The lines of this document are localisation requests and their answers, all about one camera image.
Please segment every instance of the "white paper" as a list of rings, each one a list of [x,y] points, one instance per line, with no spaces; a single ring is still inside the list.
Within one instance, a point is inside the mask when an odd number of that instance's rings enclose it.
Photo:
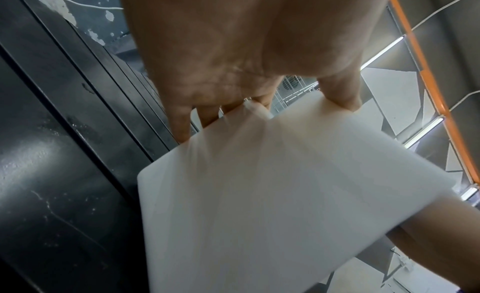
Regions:
[[[238,108],[138,176],[150,290],[302,293],[453,185],[319,92]]]

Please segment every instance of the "orange metal bar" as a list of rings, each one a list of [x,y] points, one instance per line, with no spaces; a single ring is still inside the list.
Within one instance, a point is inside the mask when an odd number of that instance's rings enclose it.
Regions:
[[[475,182],[476,184],[480,184],[479,171],[475,166],[474,160],[472,159],[472,156],[470,155],[467,146],[465,145],[465,141],[460,134],[459,128],[455,124],[452,114],[450,113],[450,109],[445,103],[445,99],[440,92],[437,81],[435,80],[435,77],[430,70],[429,64],[427,63],[427,59],[425,58],[425,55],[420,48],[419,42],[417,41],[417,38],[412,31],[412,27],[407,19],[407,16],[405,15],[404,10],[399,3],[399,0],[390,0],[390,2],[396,12],[396,15],[398,16],[398,19],[400,20],[400,24],[405,29],[406,36],[410,41],[411,47],[415,52],[418,61],[420,62],[420,65],[422,67],[420,75],[423,79],[423,82],[425,83],[428,93],[430,94],[433,105],[441,115],[445,116],[445,127],[448,135],[450,136],[451,142],[457,150],[457,153],[463,161],[463,164],[473,182]]]

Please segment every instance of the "forearm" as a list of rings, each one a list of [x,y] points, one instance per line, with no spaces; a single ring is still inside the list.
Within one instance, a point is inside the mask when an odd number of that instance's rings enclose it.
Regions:
[[[461,287],[480,291],[480,212],[444,197],[388,233],[415,262]]]

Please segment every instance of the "hand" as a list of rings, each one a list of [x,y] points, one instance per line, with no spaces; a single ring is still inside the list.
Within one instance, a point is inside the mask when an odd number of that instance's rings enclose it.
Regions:
[[[388,0],[122,0],[173,136],[190,137],[242,104],[268,109],[284,75],[317,77],[324,95],[361,106],[363,49]]]

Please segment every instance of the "light fixture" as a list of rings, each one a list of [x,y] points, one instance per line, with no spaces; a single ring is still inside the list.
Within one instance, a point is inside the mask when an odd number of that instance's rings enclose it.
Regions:
[[[475,195],[475,193],[477,193],[479,191],[479,186],[474,184],[474,185],[471,185],[468,189],[466,189],[466,191],[460,196],[461,197],[461,200],[463,200],[464,202],[469,200],[473,195]]]
[[[403,146],[406,149],[410,149],[414,144],[416,144],[420,139],[422,139],[423,136],[425,136],[428,132],[433,130],[436,126],[441,124],[445,120],[445,116],[440,115],[432,122],[430,122],[426,127],[424,127],[421,131],[419,131],[415,136],[410,138],[409,141],[407,141]]]
[[[387,47],[385,47],[384,49],[382,49],[378,54],[376,54],[375,56],[373,56],[370,60],[368,60],[367,62],[365,62],[361,67],[360,67],[360,71],[365,69],[366,67],[368,67],[372,62],[374,62],[375,60],[377,60],[380,56],[382,56],[383,54],[385,54],[386,52],[388,52],[388,50],[390,50],[391,48],[393,48],[397,43],[399,43],[400,41],[402,41],[403,39],[405,38],[405,36],[401,36],[400,38],[398,38],[397,40],[395,40],[394,42],[390,43]]]

